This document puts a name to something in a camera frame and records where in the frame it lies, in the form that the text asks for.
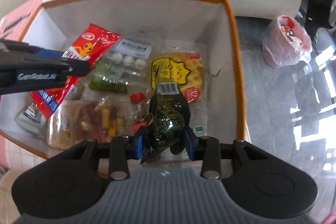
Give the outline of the mixed dried fruit bag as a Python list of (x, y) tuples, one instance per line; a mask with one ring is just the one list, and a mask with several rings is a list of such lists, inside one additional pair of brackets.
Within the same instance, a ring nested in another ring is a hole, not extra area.
[(99, 143), (131, 135), (130, 106), (116, 96), (81, 101), (74, 112), (73, 131), (77, 141), (96, 139)]

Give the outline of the dark green black snack pack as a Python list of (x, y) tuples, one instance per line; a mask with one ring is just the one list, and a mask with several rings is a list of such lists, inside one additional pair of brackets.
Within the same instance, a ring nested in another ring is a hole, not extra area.
[(166, 149), (173, 155), (182, 153), (191, 113), (189, 103), (177, 83), (157, 84), (150, 99), (149, 118), (141, 163), (151, 161)]

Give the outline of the blue white snack bag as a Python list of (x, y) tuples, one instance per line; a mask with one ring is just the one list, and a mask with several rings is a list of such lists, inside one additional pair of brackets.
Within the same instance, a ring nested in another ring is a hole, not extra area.
[(15, 122), (21, 128), (40, 138), (45, 139), (47, 137), (48, 120), (33, 102), (15, 118)]

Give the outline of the red snack packet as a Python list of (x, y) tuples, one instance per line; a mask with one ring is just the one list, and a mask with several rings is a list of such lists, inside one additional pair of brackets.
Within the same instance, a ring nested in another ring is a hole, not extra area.
[(120, 34), (90, 24), (86, 30), (63, 53), (63, 57), (72, 61), (72, 72), (81, 76), (68, 76), (62, 88), (43, 89), (31, 92), (41, 114), (49, 119), (63, 102), (67, 94), (81, 78), (85, 77), (96, 61), (121, 37)]

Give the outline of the yellow label cracker pack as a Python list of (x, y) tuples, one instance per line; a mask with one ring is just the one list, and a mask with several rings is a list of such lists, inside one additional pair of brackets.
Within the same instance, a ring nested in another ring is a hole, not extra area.
[(175, 82), (188, 102), (202, 98), (203, 64), (199, 54), (193, 52), (168, 52), (154, 58), (150, 65), (150, 86)]

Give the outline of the clear bag white candies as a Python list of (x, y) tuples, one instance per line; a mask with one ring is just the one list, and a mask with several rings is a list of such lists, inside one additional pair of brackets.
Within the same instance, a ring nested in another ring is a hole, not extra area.
[(125, 69), (124, 73), (140, 76), (147, 70), (148, 59), (154, 48), (149, 41), (122, 36), (106, 53), (106, 59)]

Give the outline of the tan small snack pack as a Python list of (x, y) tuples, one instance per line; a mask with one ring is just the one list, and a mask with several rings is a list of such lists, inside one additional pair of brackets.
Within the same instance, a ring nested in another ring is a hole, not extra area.
[(52, 148), (68, 149), (79, 142), (75, 123), (81, 110), (80, 100), (64, 100), (49, 119), (47, 143)]

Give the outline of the orange cardboard box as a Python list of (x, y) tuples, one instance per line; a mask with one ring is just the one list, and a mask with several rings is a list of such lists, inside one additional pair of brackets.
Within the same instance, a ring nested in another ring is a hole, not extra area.
[(229, 0), (53, 0), (9, 38), (89, 65), (60, 88), (1, 96), (1, 139), (48, 159), (86, 138), (107, 141), (144, 124), (156, 90), (181, 91), (190, 127), (245, 139), (239, 36)]

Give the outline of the pink plastic bag bin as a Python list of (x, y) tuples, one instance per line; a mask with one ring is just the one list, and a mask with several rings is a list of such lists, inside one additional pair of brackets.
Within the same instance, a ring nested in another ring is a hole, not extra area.
[(280, 15), (266, 29), (262, 41), (262, 55), (272, 68), (310, 63), (311, 39), (294, 18)]

